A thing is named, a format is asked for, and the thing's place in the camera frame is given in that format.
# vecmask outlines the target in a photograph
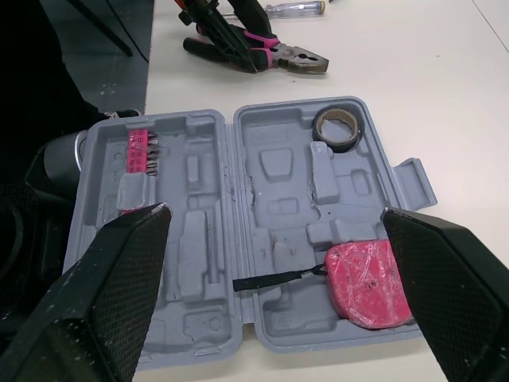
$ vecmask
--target molded compartment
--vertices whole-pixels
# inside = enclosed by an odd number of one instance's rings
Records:
[[[347,153],[333,154],[312,140],[313,120],[331,106],[350,111],[363,131]],[[120,182],[127,132],[140,128],[158,133],[157,176],[140,177],[145,183],[130,191],[143,190],[140,201],[166,202],[173,215],[138,369],[225,358],[251,322],[259,340],[278,353],[420,335],[415,324],[370,331],[341,319],[325,277],[233,292],[233,279],[323,263],[333,244],[385,239],[380,215],[387,206],[437,203],[418,159],[389,166],[365,104],[352,97],[243,107],[231,125],[217,111],[96,124],[87,137],[65,271],[121,212],[119,186],[130,184]],[[348,134],[340,123],[324,131]]]
[[[353,150],[334,154],[324,143],[313,142],[313,120],[326,107],[339,107],[356,117],[363,136]],[[410,181],[409,187],[398,188],[371,117],[358,99],[243,107],[235,114],[235,125],[237,144],[242,147],[240,175],[246,198],[243,215],[251,238],[247,241],[251,276],[313,267],[323,263],[333,244],[386,239],[380,221],[383,209],[412,209],[402,195],[417,198],[413,202],[418,207],[436,204],[422,168],[415,170],[412,160],[398,173],[405,178],[402,182]],[[342,126],[327,128],[336,137],[348,137]],[[325,277],[252,294],[258,338],[278,353],[420,335],[417,324],[372,331],[339,318]]]
[[[119,215],[127,131],[139,128],[158,133],[155,200],[168,203],[172,220],[138,369],[224,358],[239,347],[242,322],[231,289],[232,221],[223,218],[232,216],[226,131],[216,111],[116,119],[90,130],[64,269]]]

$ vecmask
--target tool case latch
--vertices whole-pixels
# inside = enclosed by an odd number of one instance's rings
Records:
[[[406,159],[392,170],[401,190],[403,209],[417,211],[437,203],[420,159]]]

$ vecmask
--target pink tape measure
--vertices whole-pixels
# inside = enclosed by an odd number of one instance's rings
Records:
[[[326,275],[338,315],[363,328],[394,328],[412,319],[389,240],[338,244],[327,251],[323,264],[233,280],[233,290],[271,287],[308,273]]]

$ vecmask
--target roll of black electrical tape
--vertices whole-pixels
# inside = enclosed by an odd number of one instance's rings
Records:
[[[344,141],[334,141],[326,138],[322,134],[321,129],[324,126],[325,121],[329,120],[337,120],[342,123],[346,123],[352,130],[350,138]],[[361,131],[356,117],[354,117],[352,113],[337,107],[327,107],[321,110],[313,121],[313,140],[325,142],[325,144],[335,153],[346,153],[353,149],[356,143],[360,140],[360,136]]]

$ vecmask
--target dark floor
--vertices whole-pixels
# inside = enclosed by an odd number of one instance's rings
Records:
[[[69,3],[41,0],[59,38],[64,62],[86,101],[100,111],[145,110],[148,64],[104,0],[82,0],[133,51],[127,57]],[[111,0],[127,30],[149,58],[153,0]]]

